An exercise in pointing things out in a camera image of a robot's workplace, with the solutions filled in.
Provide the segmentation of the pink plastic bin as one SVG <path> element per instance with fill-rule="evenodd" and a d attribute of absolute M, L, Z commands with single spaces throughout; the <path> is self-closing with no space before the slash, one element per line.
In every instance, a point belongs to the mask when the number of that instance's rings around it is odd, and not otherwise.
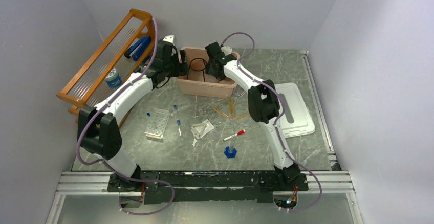
<path fill-rule="evenodd" d="M 183 47 L 186 51 L 188 76 L 176 78 L 180 90 L 184 94 L 215 98 L 229 98 L 237 84 L 230 78 L 218 81 L 215 77 L 205 74 L 204 68 L 209 60 L 204 48 Z"/>

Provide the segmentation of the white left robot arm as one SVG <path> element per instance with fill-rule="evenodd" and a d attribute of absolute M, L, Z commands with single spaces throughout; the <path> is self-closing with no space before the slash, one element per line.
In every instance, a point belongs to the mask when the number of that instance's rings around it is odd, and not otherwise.
<path fill-rule="evenodd" d="M 135 191 L 143 186 L 140 166 L 121 148 L 121 120 L 152 90 L 162 88 L 171 78 L 187 74 L 185 53 L 180 52 L 173 41 L 172 35 L 159 40 L 152 55 L 146 57 L 113 94 L 79 111 L 77 159 L 83 165 L 105 163 L 119 174 L 113 183 L 117 188 Z"/>

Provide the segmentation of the bristle test tube brush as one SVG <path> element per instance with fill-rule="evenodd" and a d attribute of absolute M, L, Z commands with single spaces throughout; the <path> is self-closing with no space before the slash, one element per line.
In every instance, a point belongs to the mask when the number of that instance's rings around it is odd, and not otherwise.
<path fill-rule="evenodd" d="M 228 101 L 228 107 L 229 107 L 229 117 L 235 118 L 235 106 L 234 106 L 234 100 L 232 98 Z"/>

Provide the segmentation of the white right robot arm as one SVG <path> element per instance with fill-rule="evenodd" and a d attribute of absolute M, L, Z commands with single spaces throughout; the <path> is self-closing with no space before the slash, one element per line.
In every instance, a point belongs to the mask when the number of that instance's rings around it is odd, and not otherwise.
<path fill-rule="evenodd" d="M 256 77 L 242 66 L 239 58 L 225 52 L 217 42 L 207 45 L 205 50 L 209 58 L 205 73 L 217 79 L 230 78 L 247 93 L 249 115 L 264 130 L 272 149 L 276 184 L 282 190 L 289 190 L 295 185 L 300 168 L 281 128 L 279 119 L 285 110 L 280 110 L 283 99 L 273 81 Z"/>

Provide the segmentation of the measuring cylinder blue base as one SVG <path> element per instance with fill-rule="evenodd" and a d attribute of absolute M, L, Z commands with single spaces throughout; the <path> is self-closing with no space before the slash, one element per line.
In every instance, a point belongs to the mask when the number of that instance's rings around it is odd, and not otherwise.
<path fill-rule="evenodd" d="M 231 125 L 230 130 L 229 130 L 230 134 L 227 135 L 227 136 L 225 136 L 224 138 L 226 138 L 226 137 L 228 137 L 228 136 L 230 136 L 230 135 L 238 132 L 236 130 L 236 128 L 235 128 L 235 122 L 234 122 L 233 119 L 230 119 L 230 125 Z M 235 140 L 236 140 L 236 137 L 233 138 L 233 139 L 231 139 L 231 140 L 229 140 L 229 141 L 224 141 L 224 142 L 228 143 L 228 145 L 224 149 L 224 155 L 228 159 L 232 159 L 232 158 L 236 157 L 236 149 L 234 147 Z"/>

